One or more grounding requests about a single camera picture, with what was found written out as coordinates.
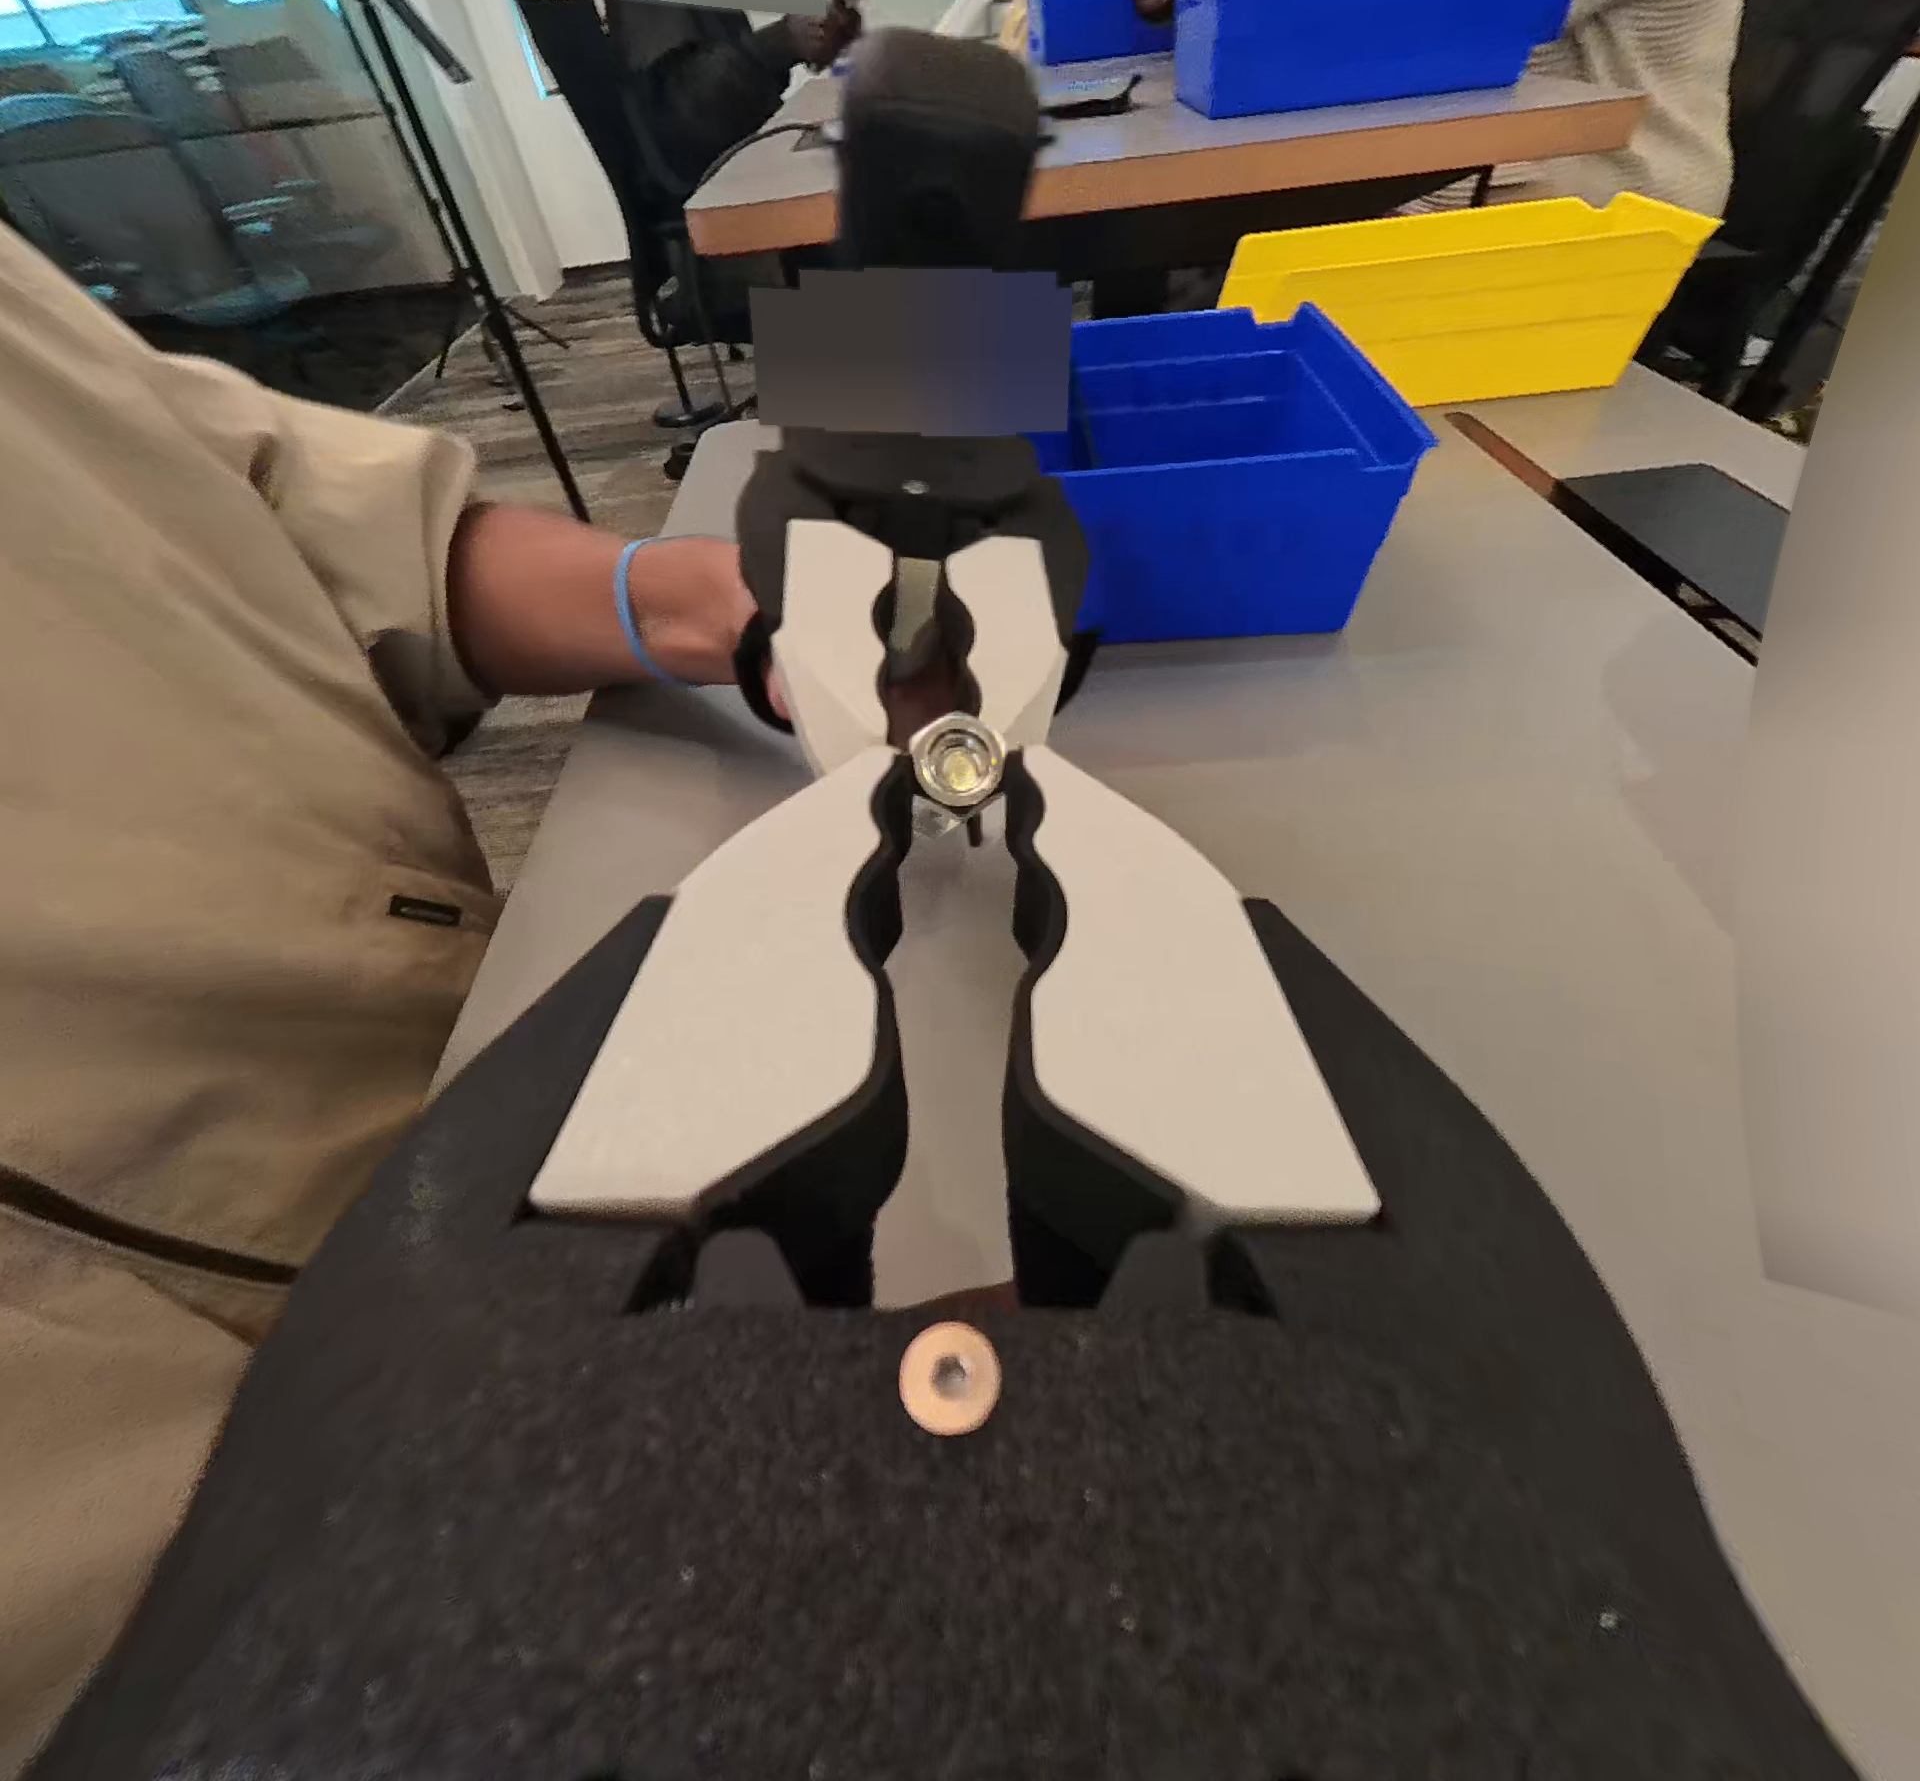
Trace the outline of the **black tripod stand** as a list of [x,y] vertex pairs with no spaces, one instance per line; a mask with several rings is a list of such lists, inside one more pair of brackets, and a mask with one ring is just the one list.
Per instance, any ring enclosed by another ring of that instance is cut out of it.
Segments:
[[414,84],[403,68],[394,32],[403,30],[411,39],[440,82],[466,89],[472,84],[474,74],[434,25],[421,14],[414,0],[348,0],[344,25],[348,42],[371,82],[374,99],[399,144],[414,191],[437,231],[451,281],[474,307],[488,340],[491,358],[504,368],[519,408],[531,421],[539,447],[560,484],[568,513],[577,521],[589,523],[589,501],[579,487],[548,401],[520,350],[520,332],[548,340],[553,340],[553,337],[531,317],[517,313],[497,292],[459,193],[440,157],[440,147],[426,125]]

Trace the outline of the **person's left forearm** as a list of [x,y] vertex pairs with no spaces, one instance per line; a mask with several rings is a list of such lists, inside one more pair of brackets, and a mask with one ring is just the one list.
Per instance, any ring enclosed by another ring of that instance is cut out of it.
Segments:
[[[736,547],[678,540],[678,586],[697,597],[703,683],[732,683],[755,614]],[[628,542],[610,529],[530,506],[470,509],[449,547],[447,614],[467,676],[492,696],[575,696],[651,683],[622,647],[612,571]]]

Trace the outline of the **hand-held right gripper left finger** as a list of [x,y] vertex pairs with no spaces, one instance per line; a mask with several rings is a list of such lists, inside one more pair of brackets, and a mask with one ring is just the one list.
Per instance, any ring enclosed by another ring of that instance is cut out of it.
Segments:
[[729,837],[664,901],[534,1176],[544,1218],[768,1234],[800,1293],[874,1300],[906,1160],[885,965],[900,930],[909,761],[874,746]]

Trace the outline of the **neighbouring wooden-edged desk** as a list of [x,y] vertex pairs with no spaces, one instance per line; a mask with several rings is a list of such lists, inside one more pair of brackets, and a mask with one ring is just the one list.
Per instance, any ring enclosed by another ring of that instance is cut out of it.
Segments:
[[[1527,74],[1514,89],[1206,119],[1173,97],[1165,57],[1147,59],[1141,69],[1126,112],[1053,125],[1027,186],[1027,222],[1398,180],[1421,194],[1481,169],[1618,152],[1645,110],[1645,94],[1634,89]],[[800,147],[800,132],[833,119],[839,103],[836,82],[807,84],[776,133],[731,157],[693,193],[685,220],[701,254],[800,250],[834,240],[834,153],[824,145]]]

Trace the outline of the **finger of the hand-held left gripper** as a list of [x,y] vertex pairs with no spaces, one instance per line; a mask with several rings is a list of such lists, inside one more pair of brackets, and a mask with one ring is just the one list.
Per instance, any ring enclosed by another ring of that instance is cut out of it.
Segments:
[[1068,642],[1041,545],[993,538],[954,553],[941,573],[937,614],[948,649],[972,683],[976,716],[1010,750],[1047,743]]
[[893,746],[879,614],[893,604],[895,583],[895,553],[850,525],[836,519],[787,525],[773,673],[817,778]]

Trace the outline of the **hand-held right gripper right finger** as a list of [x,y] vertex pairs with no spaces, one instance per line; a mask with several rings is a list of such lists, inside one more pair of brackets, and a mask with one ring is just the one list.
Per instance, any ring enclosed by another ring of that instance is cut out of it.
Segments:
[[1188,838],[1048,746],[1007,761],[1014,1289],[1091,1306],[1139,1241],[1369,1226],[1381,1192],[1260,937]]

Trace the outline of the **small blue storage bin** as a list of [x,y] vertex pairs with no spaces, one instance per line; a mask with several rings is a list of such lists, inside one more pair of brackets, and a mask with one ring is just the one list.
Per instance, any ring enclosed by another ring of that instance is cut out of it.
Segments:
[[1027,0],[1029,57],[1081,66],[1173,53],[1173,25],[1144,20],[1132,0]]

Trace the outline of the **blue wristband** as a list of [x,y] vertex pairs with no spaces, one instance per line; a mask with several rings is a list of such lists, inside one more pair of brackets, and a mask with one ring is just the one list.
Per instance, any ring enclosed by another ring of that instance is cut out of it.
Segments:
[[700,599],[681,589],[678,553],[690,544],[645,538],[622,545],[612,571],[616,627],[635,678],[691,690],[703,683]]

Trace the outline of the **yellow plastic bin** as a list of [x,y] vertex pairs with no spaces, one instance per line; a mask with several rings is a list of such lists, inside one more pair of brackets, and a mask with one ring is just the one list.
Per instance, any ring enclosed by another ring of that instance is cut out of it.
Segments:
[[1375,217],[1238,240],[1219,307],[1317,307],[1416,408],[1614,386],[1718,231],[1636,193]]

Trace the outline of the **blue bin with black divider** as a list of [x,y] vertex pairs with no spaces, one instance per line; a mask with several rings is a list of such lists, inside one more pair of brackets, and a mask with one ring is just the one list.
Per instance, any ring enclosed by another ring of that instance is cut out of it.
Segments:
[[1106,645],[1339,633],[1434,432],[1315,305],[1076,322],[1031,437],[1084,527]]

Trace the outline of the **long blue storage bin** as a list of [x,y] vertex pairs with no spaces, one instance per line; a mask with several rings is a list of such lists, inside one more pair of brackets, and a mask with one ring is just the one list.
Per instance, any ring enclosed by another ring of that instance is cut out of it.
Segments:
[[1572,0],[1176,0],[1173,93],[1206,119],[1514,89]]

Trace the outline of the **steel hex nut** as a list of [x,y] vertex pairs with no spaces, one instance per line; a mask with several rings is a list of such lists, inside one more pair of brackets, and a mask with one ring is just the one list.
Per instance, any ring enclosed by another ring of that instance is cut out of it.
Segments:
[[1001,790],[1006,743],[970,711],[944,711],[906,746],[918,795],[948,814],[969,817]]

